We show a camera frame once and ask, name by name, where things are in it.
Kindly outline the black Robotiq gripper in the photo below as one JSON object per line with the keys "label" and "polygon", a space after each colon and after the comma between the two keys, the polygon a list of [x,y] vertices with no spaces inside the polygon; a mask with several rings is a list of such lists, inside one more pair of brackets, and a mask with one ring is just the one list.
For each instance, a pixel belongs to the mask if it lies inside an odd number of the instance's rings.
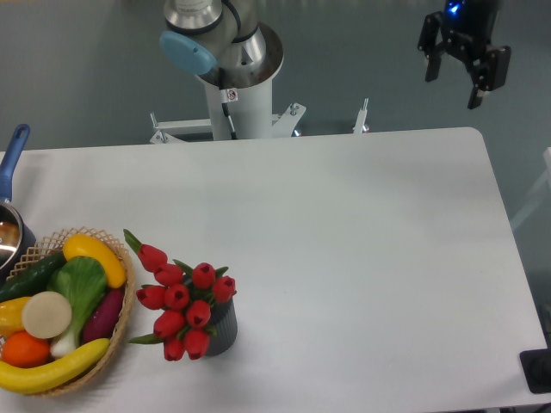
{"label": "black Robotiq gripper", "polygon": [[511,48],[492,44],[502,5],[502,1],[445,1],[442,10],[424,18],[418,39],[418,50],[427,63],[424,80],[432,82],[438,78],[443,54],[472,65],[469,109],[479,107],[488,93],[506,82]]}

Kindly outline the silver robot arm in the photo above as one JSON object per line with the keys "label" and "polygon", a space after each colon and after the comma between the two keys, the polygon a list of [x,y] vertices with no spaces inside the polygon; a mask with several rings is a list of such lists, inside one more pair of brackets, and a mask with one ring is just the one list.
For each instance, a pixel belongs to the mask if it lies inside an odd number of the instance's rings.
{"label": "silver robot arm", "polygon": [[[462,62],[473,83],[468,108],[505,85],[511,48],[492,44],[500,1],[447,1],[428,14],[418,39],[427,69],[438,78],[444,54]],[[257,16],[255,1],[168,1],[160,46],[178,68],[219,89],[256,86],[277,73],[283,49],[279,37]]]}

